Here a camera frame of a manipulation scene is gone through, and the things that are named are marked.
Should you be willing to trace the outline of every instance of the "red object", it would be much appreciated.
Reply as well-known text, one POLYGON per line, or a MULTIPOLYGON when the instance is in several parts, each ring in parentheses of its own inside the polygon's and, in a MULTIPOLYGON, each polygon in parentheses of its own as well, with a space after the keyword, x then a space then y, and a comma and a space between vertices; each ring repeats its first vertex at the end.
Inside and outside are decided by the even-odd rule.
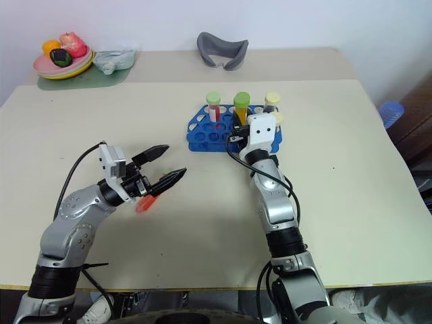
POLYGON ((65 49, 72 59, 81 57, 87 52, 87 45, 74 32, 66 32, 60 36, 61 48, 65 49))
POLYGON ((221 109, 219 105, 209 105, 210 120, 218 122, 221 119, 221 109))
POLYGON ((153 197, 151 195, 142 197, 135 206, 135 212, 142 213, 148 211, 153 203, 159 198, 159 196, 153 197))

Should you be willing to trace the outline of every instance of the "orange fruit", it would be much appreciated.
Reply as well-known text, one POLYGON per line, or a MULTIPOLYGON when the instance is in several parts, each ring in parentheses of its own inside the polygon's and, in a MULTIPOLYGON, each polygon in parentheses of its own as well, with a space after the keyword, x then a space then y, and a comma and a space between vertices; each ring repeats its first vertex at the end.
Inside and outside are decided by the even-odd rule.
POLYGON ((50 56, 49 56, 49 53, 50 53, 53 49, 60 49, 60 48, 61 48, 61 44, 60 44, 60 42, 59 42, 58 40, 55 40, 55 39, 47 40, 47 41, 46 41, 45 43, 43 43, 43 45, 42 45, 43 53, 45 53, 45 55, 46 55, 49 59, 51 59, 50 56))

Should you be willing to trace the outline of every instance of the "yellow plate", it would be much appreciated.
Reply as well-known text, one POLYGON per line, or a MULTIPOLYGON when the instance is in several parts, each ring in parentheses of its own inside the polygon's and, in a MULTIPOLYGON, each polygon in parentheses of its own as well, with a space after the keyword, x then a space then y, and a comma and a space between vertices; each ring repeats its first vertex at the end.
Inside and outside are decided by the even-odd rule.
POLYGON ((83 67, 81 67, 79 70, 76 70, 76 71, 72 72, 71 74, 66 74, 64 76, 41 76, 41 77, 48 79, 48 80, 62 80, 62 79, 71 78, 72 76, 77 76, 78 74, 84 72, 85 70, 87 70, 90 67, 94 58, 95 58, 95 52, 92 52, 92 58, 90 59, 90 61, 88 61, 88 63, 86 65, 84 65, 83 67))

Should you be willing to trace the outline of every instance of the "beige table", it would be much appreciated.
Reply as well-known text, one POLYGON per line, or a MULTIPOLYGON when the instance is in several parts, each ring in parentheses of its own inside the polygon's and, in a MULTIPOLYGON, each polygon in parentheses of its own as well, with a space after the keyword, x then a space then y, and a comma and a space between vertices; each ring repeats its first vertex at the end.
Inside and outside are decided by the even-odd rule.
MULTIPOLYGON (((240 70, 194 52, 143 53, 109 88, 42 91, 30 77, 0 110, 0 287, 25 289, 39 239, 76 158, 100 140, 130 158, 171 148, 143 172, 187 167, 147 214, 123 205, 104 221, 88 262, 105 288, 251 289, 269 259, 248 172, 224 153, 193 153, 186 125, 210 90, 262 103, 279 92, 278 152, 302 207, 300 230, 328 287, 432 281, 432 217, 353 69, 333 49, 249 51, 240 70)), ((70 191, 102 178, 97 154, 70 191)), ((91 285, 81 278, 79 288, 91 285)))

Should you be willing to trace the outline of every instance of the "yellow liquid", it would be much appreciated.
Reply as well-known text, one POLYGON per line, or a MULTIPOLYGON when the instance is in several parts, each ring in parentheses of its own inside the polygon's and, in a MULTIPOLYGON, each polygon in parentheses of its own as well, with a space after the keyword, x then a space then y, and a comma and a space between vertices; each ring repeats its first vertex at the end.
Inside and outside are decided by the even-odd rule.
POLYGON ((240 119, 240 123, 242 123, 242 125, 246 125, 246 118, 248 117, 248 109, 236 107, 236 114, 238 116, 238 119, 240 119))

